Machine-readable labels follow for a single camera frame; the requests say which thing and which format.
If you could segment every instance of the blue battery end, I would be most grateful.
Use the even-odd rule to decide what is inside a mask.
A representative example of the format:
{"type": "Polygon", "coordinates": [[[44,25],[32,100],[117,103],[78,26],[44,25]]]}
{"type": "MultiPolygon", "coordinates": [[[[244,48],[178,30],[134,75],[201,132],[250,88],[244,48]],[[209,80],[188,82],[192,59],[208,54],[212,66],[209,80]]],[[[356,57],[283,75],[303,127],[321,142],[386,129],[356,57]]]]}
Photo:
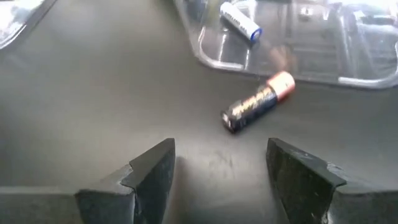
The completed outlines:
{"type": "Polygon", "coordinates": [[[261,28],[256,29],[256,31],[254,31],[251,34],[250,41],[251,42],[256,42],[260,38],[261,34],[262,34],[262,29],[261,28]]]}

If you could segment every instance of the black battery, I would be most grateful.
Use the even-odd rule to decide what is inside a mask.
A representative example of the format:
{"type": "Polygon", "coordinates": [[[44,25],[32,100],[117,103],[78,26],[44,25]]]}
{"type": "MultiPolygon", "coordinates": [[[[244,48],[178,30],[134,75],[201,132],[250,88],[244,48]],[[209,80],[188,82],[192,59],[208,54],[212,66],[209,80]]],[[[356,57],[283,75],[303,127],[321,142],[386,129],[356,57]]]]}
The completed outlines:
{"type": "Polygon", "coordinates": [[[291,74],[280,72],[260,86],[255,94],[232,104],[221,112],[224,126],[235,133],[273,108],[295,87],[291,74]]]}

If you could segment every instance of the clear plastic tray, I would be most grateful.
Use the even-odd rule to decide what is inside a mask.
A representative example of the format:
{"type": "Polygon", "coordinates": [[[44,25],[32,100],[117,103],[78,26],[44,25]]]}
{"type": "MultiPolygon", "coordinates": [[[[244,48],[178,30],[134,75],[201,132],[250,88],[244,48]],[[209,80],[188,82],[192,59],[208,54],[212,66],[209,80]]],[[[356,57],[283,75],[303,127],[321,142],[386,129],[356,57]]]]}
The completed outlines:
{"type": "Polygon", "coordinates": [[[0,50],[27,27],[33,27],[55,0],[0,0],[0,50]]]}
{"type": "Polygon", "coordinates": [[[174,0],[204,64],[255,75],[385,88],[398,84],[396,0],[231,2],[263,29],[251,44],[220,17],[223,0],[174,0]]]}

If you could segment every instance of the battery label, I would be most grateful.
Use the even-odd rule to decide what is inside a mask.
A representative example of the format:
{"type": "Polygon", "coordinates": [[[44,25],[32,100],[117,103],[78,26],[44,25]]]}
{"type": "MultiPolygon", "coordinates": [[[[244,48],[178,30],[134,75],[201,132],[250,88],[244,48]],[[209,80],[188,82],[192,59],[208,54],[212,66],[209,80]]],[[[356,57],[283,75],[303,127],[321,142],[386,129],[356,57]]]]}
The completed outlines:
{"type": "Polygon", "coordinates": [[[240,119],[242,117],[242,114],[244,114],[245,112],[252,111],[256,109],[259,105],[262,105],[264,104],[264,102],[270,101],[273,98],[275,98],[275,93],[272,91],[271,88],[262,88],[254,96],[244,100],[238,106],[232,108],[232,115],[236,119],[240,119]]]}

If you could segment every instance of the aa battery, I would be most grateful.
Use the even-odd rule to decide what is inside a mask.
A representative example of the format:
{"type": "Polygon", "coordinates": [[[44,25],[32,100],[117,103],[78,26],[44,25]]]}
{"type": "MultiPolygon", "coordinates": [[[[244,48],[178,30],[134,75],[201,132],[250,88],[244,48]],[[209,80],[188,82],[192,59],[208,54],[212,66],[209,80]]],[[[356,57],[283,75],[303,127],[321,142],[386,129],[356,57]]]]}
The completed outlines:
{"type": "Polygon", "coordinates": [[[235,133],[251,123],[294,90],[295,82],[288,72],[279,72],[260,86],[255,94],[232,104],[221,112],[225,127],[235,133]]]}
{"type": "Polygon", "coordinates": [[[260,38],[262,29],[230,2],[224,2],[221,5],[220,13],[251,42],[255,42],[260,38]]]}

